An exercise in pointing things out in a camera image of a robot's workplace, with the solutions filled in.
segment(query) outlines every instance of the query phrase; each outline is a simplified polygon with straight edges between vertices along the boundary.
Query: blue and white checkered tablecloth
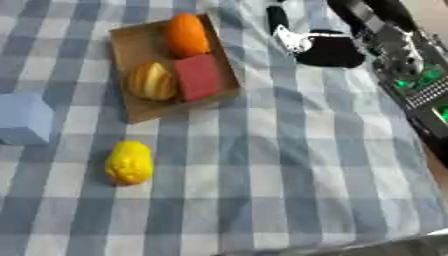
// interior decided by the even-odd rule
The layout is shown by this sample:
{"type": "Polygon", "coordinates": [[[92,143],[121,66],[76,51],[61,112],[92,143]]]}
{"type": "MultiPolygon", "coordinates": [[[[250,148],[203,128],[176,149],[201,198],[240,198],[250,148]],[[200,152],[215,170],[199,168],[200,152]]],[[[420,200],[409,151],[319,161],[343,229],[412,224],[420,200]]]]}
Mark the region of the blue and white checkered tablecloth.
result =
{"type": "MultiPolygon", "coordinates": [[[[323,0],[291,27],[347,27],[323,0]]],[[[47,146],[0,146],[0,255],[201,256],[323,249],[446,228],[418,139],[365,67],[297,66],[261,0],[0,1],[0,92],[55,110],[47,146]],[[208,12],[244,87],[235,100],[127,125],[108,30],[208,12]],[[151,182],[113,187],[120,139],[155,152],[151,182]]]]}

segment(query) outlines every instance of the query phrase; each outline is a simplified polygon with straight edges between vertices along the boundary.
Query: red sponge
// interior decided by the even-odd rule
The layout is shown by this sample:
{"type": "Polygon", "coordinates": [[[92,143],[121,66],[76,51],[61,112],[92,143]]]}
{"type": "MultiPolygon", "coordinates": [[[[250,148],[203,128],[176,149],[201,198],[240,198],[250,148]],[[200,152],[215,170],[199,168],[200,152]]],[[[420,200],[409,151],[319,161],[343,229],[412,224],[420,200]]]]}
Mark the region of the red sponge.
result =
{"type": "Polygon", "coordinates": [[[219,73],[211,55],[202,54],[178,60],[175,67],[186,101],[197,100],[219,91],[219,73]]]}

